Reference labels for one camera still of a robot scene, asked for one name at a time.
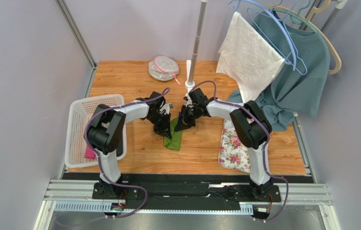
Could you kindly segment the green paper napkin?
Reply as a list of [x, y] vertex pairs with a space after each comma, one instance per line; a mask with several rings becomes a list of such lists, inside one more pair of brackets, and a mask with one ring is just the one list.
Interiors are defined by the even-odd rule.
[[181, 147], [182, 131], [175, 131], [175, 127], [178, 123], [178, 118], [174, 118], [170, 122], [170, 131], [172, 139], [164, 138], [163, 146], [170, 150], [179, 151]]

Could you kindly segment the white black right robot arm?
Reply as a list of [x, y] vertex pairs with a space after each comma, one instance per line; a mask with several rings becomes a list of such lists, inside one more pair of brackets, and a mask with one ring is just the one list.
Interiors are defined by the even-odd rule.
[[230, 103], [215, 97], [208, 98], [200, 88], [188, 92], [184, 98], [175, 131], [196, 125], [202, 116], [220, 117], [232, 121], [242, 145], [247, 147], [250, 160], [250, 194], [254, 199], [266, 196], [273, 183], [268, 173], [266, 146], [272, 132], [271, 125], [254, 101]]

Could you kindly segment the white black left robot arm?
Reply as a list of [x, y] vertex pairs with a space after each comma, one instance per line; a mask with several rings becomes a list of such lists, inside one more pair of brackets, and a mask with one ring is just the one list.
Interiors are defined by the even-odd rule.
[[122, 174], [118, 167], [116, 150], [124, 143], [124, 126], [137, 119], [148, 120], [153, 124], [154, 133], [172, 138], [170, 129], [170, 105], [166, 104], [165, 94], [152, 92], [147, 98], [137, 98], [131, 103], [97, 106], [93, 116], [85, 126], [84, 139], [96, 154], [100, 167], [100, 180], [95, 185], [98, 193], [118, 197], [122, 193]]

